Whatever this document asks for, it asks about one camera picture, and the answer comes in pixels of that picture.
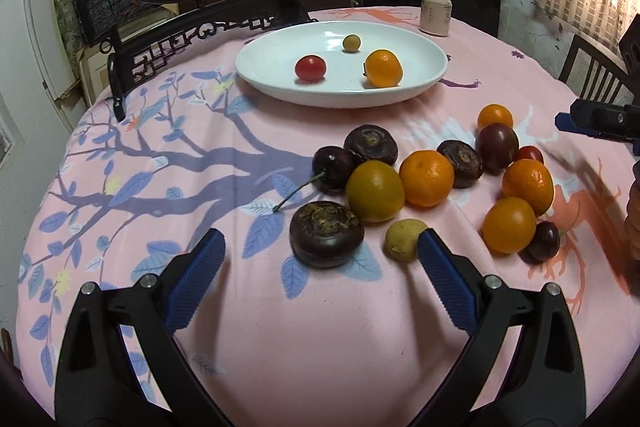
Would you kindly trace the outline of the person's right hand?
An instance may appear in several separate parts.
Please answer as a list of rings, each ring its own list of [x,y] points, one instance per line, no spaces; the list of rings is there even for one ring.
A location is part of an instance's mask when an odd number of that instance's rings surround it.
[[[624,230],[629,243],[629,252],[634,260],[640,260],[640,193],[639,185],[634,182],[629,191],[626,206]]]

